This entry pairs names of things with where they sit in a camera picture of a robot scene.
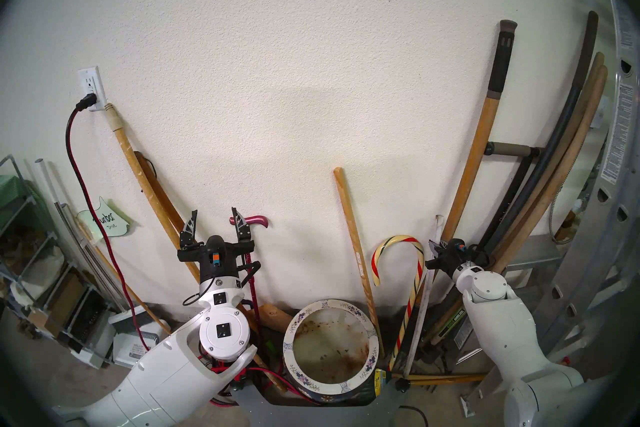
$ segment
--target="black pole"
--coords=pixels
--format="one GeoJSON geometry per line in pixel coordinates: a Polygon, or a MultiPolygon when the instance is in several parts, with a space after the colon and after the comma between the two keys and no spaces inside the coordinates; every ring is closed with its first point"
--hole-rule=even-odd
{"type": "Polygon", "coordinates": [[[504,194],[504,198],[502,199],[500,206],[498,206],[498,209],[495,211],[495,214],[493,216],[494,218],[492,218],[491,222],[489,222],[489,226],[486,228],[482,239],[480,239],[476,251],[484,251],[487,242],[494,235],[496,229],[498,229],[500,222],[503,220],[504,216],[509,210],[511,202],[516,197],[516,194],[520,189],[524,178],[527,176],[527,172],[529,171],[529,167],[531,166],[532,162],[533,156],[531,155],[522,158],[520,166],[516,170],[516,173],[511,180],[511,185],[509,186],[509,189],[507,189],[507,192],[504,194]]]}

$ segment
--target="red and black power cord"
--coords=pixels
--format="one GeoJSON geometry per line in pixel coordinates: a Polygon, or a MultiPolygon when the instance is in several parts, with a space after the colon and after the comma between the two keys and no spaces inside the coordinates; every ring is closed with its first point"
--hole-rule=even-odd
{"type": "Polygon", "coordinates": [[[107,233],[104,231],[104,227],[102,222],[98,219],[98,216],[95,214],[94,207],[91,206],[91,199],[89,198],[89,193],[87,192],[87,187],[85,186],[85,182],[82,178],[82,174],[80,174],[80,170],[78,169],[78,164],[76,164],[76,160],[74,158],[74,154],[71,151],[71,125],[74,122],[74,118],[78,115],[78,112],[89,108],[91,105],[94,105],[97,102],[98,98],[95,94],[90,93],[84,98],[82,98],[78,104],[76,104],[75,109],[71,112],[69,116],[69,120],[66,123],[66,132],[65,132],[65,146],[66,146],[66,154],[69,157],[69,161],[71,162],[71,167],[73,167],[73,171],[75,172],[75,176],[80,183],[80,188],[82,189],[82,195],[84,195],[84,200],[86,202],[89,211],[91,212],[91,217],[93,221],[96,223],[98,228],[100,229],[100,233],[102,234],[102,238],[104,239],[104,243],[107,245],[107,251],[109,252],[109,258],[111,259],[111,263],[113,264],[114,269],[118,273],[118,277],[120,278],[120,283],[122,284],[122,292],[124,297],[127,298],[127,303],[129,307],[131,307],[131,318],[133,319],[133,325],[136,328],[136,332],[140,337],[140,341],[142,342],[142,346],[148,351],[149,347],[146,345],[145,339],[142,337],[142,332],[140,332],[140,327],[138,326],[138,322],[136,321],[136,310],[133,306],[133,301],[131,301],[131,297],[129,296],[129,291],[127,291],[127,284],[125,283],[124,276],[118,267],[118,263],[116,262],[116,257],[113,255],[113,250],[111,249],[111,243],[109,241],[109,237],[107,237],[107,233]]]}

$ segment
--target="pink handle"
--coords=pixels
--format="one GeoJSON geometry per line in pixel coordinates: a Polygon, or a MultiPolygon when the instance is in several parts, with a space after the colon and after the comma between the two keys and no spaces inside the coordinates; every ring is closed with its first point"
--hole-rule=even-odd
{"type": "MultiPolygon", "coordinates": [[[[247,224],[251,225],[253,223],[259,223],[261,226],[267,228],[269,227],[269,220],[264,215],[254,215],[253,217],[245,217],[244,218],[247,224]]],[[[233,217],[229,217],[229,224],[235,225],[236,221],[233,217]]]]}

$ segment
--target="green paper sign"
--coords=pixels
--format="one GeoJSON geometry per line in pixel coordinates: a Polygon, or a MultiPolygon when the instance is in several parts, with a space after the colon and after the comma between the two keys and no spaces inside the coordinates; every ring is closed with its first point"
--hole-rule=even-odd
{"type": "MultiPolygon", "coordinates": [[[[95,214],[100,220],[104,231],[108,237],[124,236],[129,230],[129,224],[120,215],[113,211],[107,203],[100,197],[100,207],[96,208],[95,214]]],[[[91,236],[96,239],[102,239],[103,235],[100,232],[100,228],[96,224],[94,218],[91,216],[89,210],[83,210],[78,214],[78,220],[89,228],[91,236]]]]}

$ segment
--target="yellow label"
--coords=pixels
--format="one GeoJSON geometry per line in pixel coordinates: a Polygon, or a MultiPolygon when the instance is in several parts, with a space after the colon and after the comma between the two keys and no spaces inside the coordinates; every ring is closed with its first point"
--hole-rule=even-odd
{"type": "Polygon", "coordinates": [[[382,386],[387,383],[387,372],[382,369],[376,369],[375,381],[374,384],[376,386],[376,397],[380,395],[380,391],[382,390],[382,386]]]}

